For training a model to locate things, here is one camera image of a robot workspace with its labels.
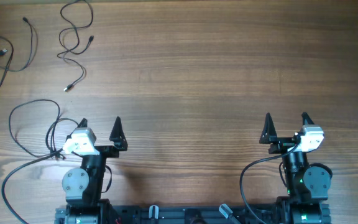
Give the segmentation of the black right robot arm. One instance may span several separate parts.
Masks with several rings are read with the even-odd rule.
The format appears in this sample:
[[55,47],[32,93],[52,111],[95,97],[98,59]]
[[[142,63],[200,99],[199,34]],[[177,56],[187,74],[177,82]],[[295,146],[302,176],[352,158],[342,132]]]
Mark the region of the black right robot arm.
[[286,197],[278,197],[271,217],[264,215],[267,223],[331,223],[328,190],[333,177],[332,170],[321,163],[310,164],[307,153],[320,147],[324,140],[323,129],[314,124],[307,113],[302,115],[302,127],[292,137],[280,138],[273,119],[266,114],[259,140],[269,144],[269,154],[282,156]]

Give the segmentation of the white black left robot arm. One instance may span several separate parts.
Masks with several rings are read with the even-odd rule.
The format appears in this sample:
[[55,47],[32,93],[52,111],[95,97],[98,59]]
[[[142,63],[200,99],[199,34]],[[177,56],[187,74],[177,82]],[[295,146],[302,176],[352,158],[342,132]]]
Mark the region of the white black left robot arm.
[[102,224],[121,223],[117,211],[108,199],[102,199],[104,173],[109,168],[108,158],[118,158],[126,151],[128,143],[124,135],[120,117],[117,117],[109,140],[110,146],[95,146],[96,136],[88,127],[87,119],[82,119],[74,131],[67,136],[63,145],[66,154],[74,153],[82,158],[79,168],[70,169],[62,179],[66,207],[56,209],[55,223],[62,224]]

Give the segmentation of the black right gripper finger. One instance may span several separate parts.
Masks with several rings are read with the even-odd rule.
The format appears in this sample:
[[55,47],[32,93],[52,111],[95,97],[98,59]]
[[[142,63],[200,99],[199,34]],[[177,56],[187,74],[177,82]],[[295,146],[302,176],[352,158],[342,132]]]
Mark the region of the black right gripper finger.
[[265,116],[264,128],[262,130],[259,143],[260,144],[273,144],[278,142],[277,132],[273,123],[270,113]]
[[314,122],[310,118],[307,112],[301,114],[303,125],[314,125]]

